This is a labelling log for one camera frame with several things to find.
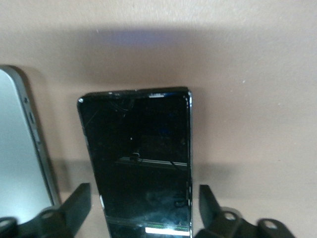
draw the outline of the gray metallic device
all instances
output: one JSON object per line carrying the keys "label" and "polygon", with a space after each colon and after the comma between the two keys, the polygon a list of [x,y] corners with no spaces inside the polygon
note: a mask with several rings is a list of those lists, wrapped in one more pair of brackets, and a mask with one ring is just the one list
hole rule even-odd
{"label": "gray metallic device", "polygon": [[0,217],[25,223],[59,204],[21,76],[0,66]]}

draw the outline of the cracked phone screen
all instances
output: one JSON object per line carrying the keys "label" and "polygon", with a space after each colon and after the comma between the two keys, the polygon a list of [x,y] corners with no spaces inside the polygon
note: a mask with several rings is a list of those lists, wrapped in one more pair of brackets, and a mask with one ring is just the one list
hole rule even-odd
{"label": "cracked phone screen", "polygon": [[187,88],[79,99],[112,238],[192,236],[190,102]]}

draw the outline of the phone screen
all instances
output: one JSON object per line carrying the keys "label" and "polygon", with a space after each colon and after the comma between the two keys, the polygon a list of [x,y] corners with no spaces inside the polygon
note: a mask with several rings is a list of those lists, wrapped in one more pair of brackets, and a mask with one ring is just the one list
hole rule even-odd
{"label": "phone screen", "polygon": [[93,93],[78,110],[111,237],[191,237],[188,89]]}

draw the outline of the table surface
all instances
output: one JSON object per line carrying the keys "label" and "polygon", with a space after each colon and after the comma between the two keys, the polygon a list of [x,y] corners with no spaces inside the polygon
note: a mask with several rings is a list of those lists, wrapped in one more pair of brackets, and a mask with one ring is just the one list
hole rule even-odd
{"label": "table surface", "polygon": [[315,1],[3,0],[0,64],[27,75],[62,200],[82,182],[93,207],[77,237],[108,237],[77,99],[188,86],[198,185],[255,223],[317,230]]}

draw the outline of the smartphone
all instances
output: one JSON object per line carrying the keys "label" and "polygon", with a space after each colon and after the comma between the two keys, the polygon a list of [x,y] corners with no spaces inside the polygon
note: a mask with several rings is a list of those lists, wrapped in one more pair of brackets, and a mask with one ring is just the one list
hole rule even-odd
{"label": "smartphone", "polygon": [[0,66],[0,217],[25,223],[59,204],[20,74]]}
{"label": "smartphone", "polygon": [[112,238],[192,237],[191,105],[186,87],[78,100]]}

